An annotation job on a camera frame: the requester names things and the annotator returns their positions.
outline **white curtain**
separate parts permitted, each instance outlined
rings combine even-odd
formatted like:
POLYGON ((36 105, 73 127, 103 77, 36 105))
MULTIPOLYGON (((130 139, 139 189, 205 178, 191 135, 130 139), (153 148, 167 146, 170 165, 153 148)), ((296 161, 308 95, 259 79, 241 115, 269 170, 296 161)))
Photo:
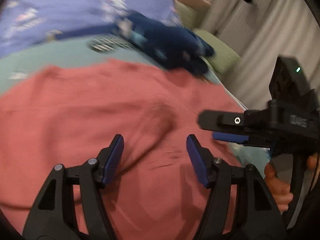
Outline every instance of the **white curtain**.
POLYGON ((222 81, 244 105, 265 108, 278 55, 296 57, 320 95, 320 27, 304 0, 208 1, 202 28, 241 56, 222 81))

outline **pink fabric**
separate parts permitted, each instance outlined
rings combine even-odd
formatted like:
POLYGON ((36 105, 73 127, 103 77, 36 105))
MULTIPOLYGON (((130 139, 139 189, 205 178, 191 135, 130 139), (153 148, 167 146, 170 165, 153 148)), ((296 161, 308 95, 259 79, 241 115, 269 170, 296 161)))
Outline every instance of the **pink fabric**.
MULTIPOLYGON (((114 182, 102 191, 119 239, 192 239, 209 191, 197 181, 187 136, 195 134, 214 156, 238 164, 226 144, 198 127, 203 109, 241 111, 222 86, 183 69, 165 73, 117 60, 78 69, 49 66, 0 100, 0 208, 22 232, 53 166, 81 165, 120 133, 123 157, 114 182)), ((79 188, 75 199, 86 232, 79 188)))

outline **light blue sheet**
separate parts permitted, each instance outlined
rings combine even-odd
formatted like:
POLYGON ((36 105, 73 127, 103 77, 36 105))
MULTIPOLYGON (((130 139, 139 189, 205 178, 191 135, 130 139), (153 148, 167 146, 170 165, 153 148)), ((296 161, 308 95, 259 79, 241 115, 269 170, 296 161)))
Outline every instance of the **light blue sheet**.
POLYGON ((0 14, 0 58, 46 42, 53 34, 96 26, 103 32, 101 26, 129 10, 180 24, 173 0, 6 0, 0 14))

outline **finger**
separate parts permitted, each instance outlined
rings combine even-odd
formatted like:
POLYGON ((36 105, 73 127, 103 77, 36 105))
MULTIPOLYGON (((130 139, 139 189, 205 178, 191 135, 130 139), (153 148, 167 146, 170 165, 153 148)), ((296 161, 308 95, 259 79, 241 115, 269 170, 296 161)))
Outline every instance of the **finger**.
POLYGON ((309 170, 315 170, 317 165, 317 154, 310 156, 307 160, 307 167, 309 170))
POLYGON ((287 211, 289 209, 288 205, 284 205, 284 204, 280 204, 278 205, 278 209, 280 210, 280 212, 284 212, 287 211))
POLYGON ((265 179, 265 182, 272 194, 286 195, 290 192, 290 184, 279 180, 276 177, 265 179))
POLYGON ((277 203, 277 205, 279 204, 289 204, 292 199, 293 199, 293 194, 292 193, 289 193, 287 195, 274 195, 273 194, 273 197, 277 203))
POLYGON ((267 163, 264 168, 264 174, 267 179, 271 179, 276 176, 276 170, 270 163, 267 163))

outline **blue finger pad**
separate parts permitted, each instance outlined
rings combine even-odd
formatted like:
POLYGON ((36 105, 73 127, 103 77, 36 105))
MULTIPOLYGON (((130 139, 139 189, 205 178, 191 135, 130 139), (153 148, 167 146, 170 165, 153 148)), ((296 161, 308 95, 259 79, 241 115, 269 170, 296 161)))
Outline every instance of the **blue finger pad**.
POLYGON ((116 142, 116 145, 111 149, 111 154, 104 166, 104 174, 102 178, 102 183, 108 185, 116 172, 116 168, 121 159, 122 152, 124 150, 124 139, 120 136, 116 142))
POLYGON ((187 137, 187 151, 198 181, 204 187, 207 187, 209 184, 207 179, 207 168, 190 135, 187 137))
POLYGON ((249 136, 246 135, 238 135, 231 133, 222 133, 222 132, 214 132, 212 133, 212 137, 215 140, 225 141, 225 142, 233 142, 242 144, 249 140, 249 136))

